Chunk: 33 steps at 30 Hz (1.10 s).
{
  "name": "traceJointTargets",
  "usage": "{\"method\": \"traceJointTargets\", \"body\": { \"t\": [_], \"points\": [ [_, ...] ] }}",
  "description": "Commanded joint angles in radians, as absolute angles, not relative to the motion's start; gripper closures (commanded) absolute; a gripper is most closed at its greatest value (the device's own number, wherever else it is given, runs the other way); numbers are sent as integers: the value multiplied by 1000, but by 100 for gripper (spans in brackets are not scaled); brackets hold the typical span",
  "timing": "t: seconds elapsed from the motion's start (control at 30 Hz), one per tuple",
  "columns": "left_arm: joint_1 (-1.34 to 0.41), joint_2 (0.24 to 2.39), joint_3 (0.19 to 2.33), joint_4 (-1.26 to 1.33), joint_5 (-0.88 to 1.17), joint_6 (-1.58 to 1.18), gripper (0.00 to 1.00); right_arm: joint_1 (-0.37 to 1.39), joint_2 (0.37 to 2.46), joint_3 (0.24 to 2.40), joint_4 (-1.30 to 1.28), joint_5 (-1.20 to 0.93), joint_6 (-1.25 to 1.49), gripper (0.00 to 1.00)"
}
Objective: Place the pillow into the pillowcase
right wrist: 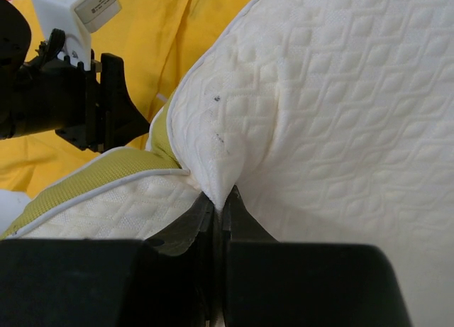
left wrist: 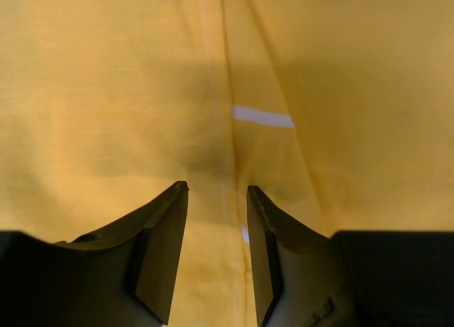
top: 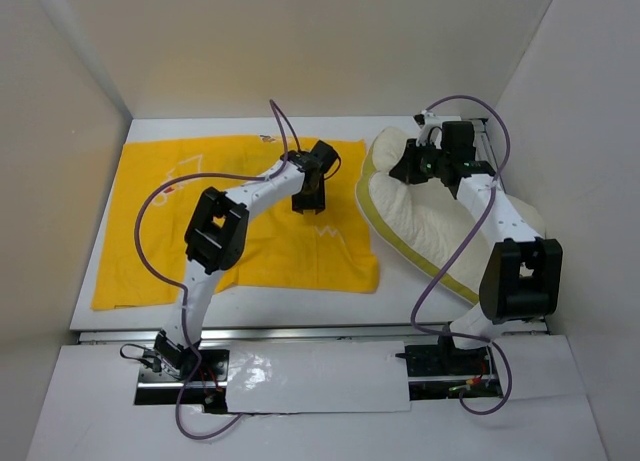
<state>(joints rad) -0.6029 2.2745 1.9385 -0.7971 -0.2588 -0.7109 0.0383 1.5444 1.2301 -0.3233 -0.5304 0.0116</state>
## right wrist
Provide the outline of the cream quilted pillow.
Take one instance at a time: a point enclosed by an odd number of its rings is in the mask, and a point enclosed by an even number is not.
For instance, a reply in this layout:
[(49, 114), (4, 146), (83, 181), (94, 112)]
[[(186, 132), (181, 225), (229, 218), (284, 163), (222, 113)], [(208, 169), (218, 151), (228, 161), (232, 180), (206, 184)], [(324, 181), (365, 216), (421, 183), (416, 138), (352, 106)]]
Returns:
[(146, 239), (231, 190), (279, 242), (389, 260), (414, 326), (453, 325), (453, 0), (251, 0), (146, 149), (43, 190), (5, 239)]

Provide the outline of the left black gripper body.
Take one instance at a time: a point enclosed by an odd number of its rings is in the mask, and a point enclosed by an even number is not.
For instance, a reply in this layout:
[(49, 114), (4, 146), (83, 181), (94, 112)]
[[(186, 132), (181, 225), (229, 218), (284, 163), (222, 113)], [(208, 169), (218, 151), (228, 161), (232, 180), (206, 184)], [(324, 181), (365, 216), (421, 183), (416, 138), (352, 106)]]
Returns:
[(96, 73), (70, 57), (58, 59), (66, 34), (53, 29), (27, 61), (31, 28), (20, 11), (1, 0), (1, 139), (46, 131), (80, 150), (102, 153), (96, 135)]

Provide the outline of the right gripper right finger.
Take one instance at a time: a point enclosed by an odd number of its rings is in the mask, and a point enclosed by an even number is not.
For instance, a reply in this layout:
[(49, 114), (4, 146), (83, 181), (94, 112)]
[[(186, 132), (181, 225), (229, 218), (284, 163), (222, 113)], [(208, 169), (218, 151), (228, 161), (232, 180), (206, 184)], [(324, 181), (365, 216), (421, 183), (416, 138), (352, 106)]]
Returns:
[(224, 204), (221, 214), (222, 241), (277, 242), (247, 210), (235, 185)]

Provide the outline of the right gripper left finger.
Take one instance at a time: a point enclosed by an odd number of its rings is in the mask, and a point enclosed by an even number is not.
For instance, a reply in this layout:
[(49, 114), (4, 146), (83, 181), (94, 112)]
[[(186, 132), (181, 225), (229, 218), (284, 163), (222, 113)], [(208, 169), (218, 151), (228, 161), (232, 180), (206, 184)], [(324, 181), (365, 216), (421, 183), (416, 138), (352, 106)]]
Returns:
[(212, 239), (214, 212), (211, 200), (201, 193), (179, 218), (145, 241), (160, 255), (179, 257), (195, 246), (198, 238)]

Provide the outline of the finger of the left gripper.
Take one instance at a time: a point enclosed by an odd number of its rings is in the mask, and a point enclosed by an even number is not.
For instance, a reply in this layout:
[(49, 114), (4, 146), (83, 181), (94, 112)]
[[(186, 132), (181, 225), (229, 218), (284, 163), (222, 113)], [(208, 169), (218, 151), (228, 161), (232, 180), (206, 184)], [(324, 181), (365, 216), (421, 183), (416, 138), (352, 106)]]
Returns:
[(101, 67), (101, 144), (107, 151), (127, 145), (146, 134), (150, 124), (130, 98), (123, 59), (103, 53)]

